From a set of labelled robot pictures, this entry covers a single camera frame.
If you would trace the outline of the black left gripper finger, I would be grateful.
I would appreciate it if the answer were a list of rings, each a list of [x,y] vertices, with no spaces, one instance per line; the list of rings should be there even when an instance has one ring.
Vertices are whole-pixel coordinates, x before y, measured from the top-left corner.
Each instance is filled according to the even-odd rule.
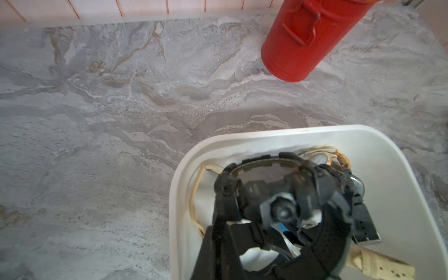
[[[213,236],[213,227],[206,229],[191,280],[219,279],[219,242]]]

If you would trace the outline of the black digital watch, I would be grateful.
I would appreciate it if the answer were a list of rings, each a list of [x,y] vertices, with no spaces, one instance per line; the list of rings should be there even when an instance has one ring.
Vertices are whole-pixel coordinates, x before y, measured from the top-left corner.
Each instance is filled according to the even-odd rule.
[[[261,280],[339,279],[354,230],[355,189],[347,173],[281,152],[229,164],[214,191],[213,279],[253,278],[240,256],[254,247],[276,251],[284,259],[258,273]],[[272,225],[299,230],[315,211],[322,213],[317,236],[294,257]]]

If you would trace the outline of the cream silicone watch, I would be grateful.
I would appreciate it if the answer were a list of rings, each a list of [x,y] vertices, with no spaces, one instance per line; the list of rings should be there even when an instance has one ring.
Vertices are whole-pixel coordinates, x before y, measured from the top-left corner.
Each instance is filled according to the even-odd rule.
[[[189,214],[199,236],[203,239],[207,227],[212,225],[215,191],[214,181],[224,168],[217,164],[202,164],[194,179],[189,198]]]

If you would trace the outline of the gold bracelet watch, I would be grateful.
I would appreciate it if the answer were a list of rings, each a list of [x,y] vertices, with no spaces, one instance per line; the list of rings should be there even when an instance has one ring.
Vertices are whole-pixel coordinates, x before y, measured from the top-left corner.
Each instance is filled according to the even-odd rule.
[[[312,147],[299,152],[301,158],[316,165],[327,165],[339,171],[351,170],[351,162],[340,150],[333,147]]]

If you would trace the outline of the blue translucent plastic watch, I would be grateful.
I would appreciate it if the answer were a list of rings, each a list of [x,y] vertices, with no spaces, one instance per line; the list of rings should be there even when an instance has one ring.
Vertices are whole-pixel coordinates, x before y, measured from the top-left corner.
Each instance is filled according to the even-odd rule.
[[[271,224],[271,227],[274,228],[276,231],[280,232],[282,235],[285,232],[290,232],[290,230],[282,223],[280,222],[275,222],[273,224]]]

